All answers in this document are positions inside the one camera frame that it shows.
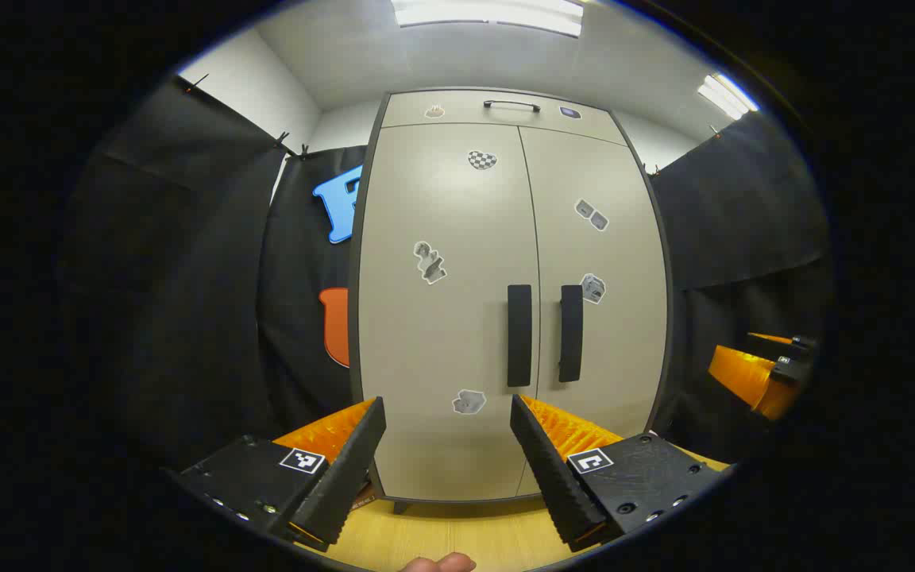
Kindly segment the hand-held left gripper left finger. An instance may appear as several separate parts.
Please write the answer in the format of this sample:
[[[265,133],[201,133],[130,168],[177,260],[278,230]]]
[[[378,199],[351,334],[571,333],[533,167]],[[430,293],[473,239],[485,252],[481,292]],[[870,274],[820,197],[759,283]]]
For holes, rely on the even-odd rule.
[[[340,539],[385,432],[384,398],[375,396],[280,437],[248,427],[163,471],[251,535],[327,551]]]

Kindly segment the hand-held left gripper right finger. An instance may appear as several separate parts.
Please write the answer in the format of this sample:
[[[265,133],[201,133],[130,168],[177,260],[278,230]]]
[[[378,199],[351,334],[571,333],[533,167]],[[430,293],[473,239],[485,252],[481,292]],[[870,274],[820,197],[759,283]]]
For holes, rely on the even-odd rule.
[[[512,399],[511,430],[571,551],[642,535],[732,475],[654,432],[621,438],[527,396]]]

